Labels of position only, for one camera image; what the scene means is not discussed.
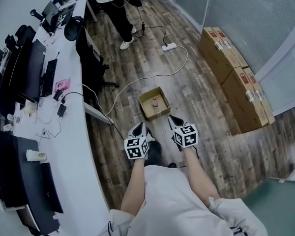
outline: white sneaker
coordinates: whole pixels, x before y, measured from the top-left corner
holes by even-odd
[[[132,30],[131,30],[131,34],[135,34],[137,32],[137,29],[134,28],[134,26],[132,27]]]
[[[120,50],[126,50],[129,47],[130,43],[133,42],[133,40],[134,38],[132,37],[132,40],[130,42],[125,42],[125,41],[122,42],[120,45]]]

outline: paper cup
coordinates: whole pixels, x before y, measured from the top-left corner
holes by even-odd
[[[46,161],[47,160],[47,154],[28,149],[28,151],[26,152],[26,158],[27,158],[27,160],[29,162]]]

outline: floor plank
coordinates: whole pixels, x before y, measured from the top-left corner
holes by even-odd
[[[146,121],[138,105],[138,96],[161,86],[171,103],[171,114],[194,123],[199,132],[199,161],[216,184],[221,196],[243,197],[266,177],[287,177],[295,167],[295,108],[281,114],[276,122],[246,134],[238,126],[219,84],[198,52],[200,34],[166,0],[143,0],[139,8],[146,26],[163,25],[165,41],[184,46],[189,59],[179,73],[156,77],[130,85],[117,99],[110,117],[126,137],[135,124],[145,121],[163,148],[164,161],[184,166],[183,157],[171,141],[167,116]],[[129,21],[141,28],[138,10],[126,6]],[[110,65],[105,80],[118,81],[119,89],[105,88],[99,95],[104,112],[128,83],[155,74],[177,71],[186,52],[177,48],[163,52],[163,28],[146,29],[130,47],[119,50],[121,38],[108,16],[101,12],[98,23],[88,24],[88,31]],[[131,176],[132,163],[123,150],[123,140],[111,126],[87,117],[88,132],[96,168],[110,208],[120,208]]]

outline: stacked cardboard boxes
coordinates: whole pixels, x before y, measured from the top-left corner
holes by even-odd
[[[275,121],[247,62],[220,28],[203,29],[200,52],[221,85],[242,133]]]

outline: black pants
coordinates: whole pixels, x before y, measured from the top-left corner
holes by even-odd
[[[162,160],[162,146],[158,141],[151,141],[148,143],[148,158],[144,163],[144,166],[147,165],[158,165],[164,166]]]
[[[112,2],[104,2],[100,4],[102,9],[110,17],[110,20],[116,27],[120,36],[125,42],[132,40],[132,24],[129,23],[126,15],[126,9],[123,6],[123,0],[113,0]]]

